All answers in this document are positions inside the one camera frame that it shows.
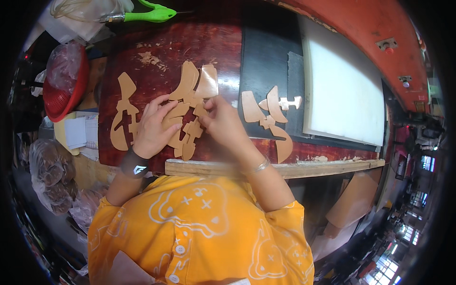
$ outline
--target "bangle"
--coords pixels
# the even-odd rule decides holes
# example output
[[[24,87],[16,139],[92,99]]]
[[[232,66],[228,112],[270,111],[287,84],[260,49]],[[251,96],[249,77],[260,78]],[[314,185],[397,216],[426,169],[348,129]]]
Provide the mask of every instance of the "bangle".
[[[263,163],[260,164],[257,168],[255,168],[255,169],[253,169],[251,171],[241,171],[241,173],[244,174],[244,175],[254,174],[254,173],[258,172],[258,171],[262,171],[263,169],[268,167],[269,164],[271,164],[271,161],[269,160],[269,158],[267,156],[264,156]]]
[[[129,178],[142,178],[148,171],[149,160],[140,157],[130,147],[122,159],[120,168],[122,172]]]

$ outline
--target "red plastic basket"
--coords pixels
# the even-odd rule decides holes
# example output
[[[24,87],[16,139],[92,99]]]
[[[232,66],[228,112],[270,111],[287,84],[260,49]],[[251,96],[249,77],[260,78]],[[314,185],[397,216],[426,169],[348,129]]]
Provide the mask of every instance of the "red plastic basket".
[[[73,93],[52,87],[47,79],[43,83],[43,100],[46,115],[52,122],[58,122],[71,112],[81,101],[88,81],[88,60],[85,48],[81,46],[81,66]]]

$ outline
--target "white cutting board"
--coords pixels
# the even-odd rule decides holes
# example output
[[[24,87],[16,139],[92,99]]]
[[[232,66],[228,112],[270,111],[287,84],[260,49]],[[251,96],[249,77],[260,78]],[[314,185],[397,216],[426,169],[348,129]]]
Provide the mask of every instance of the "white cutting board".
[[[299,20],[306,96],[303,133],[382,146],[381,72],[341,34],[305,16]]]

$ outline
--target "black wristband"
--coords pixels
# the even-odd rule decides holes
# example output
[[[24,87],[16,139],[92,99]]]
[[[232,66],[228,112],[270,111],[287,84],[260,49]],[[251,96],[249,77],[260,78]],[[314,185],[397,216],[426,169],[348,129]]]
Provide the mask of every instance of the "black wristband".
[[[122,172],[129,178],[139,179],[142,178],[148,171],[149,160],[140,157],[130,147],[122,159],[120,168]]]

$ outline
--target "yellow shirt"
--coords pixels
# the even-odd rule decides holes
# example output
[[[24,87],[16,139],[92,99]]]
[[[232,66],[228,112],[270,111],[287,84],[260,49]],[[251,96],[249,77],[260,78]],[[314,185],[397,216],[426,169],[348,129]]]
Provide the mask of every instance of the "yellow shirt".
[[[122,253],[157,283],[313,284],[303,221],[297,201],[264,213],[247,183],[161,176],[122,207],[100,200],[88,231],[90,283],[106,283]]]

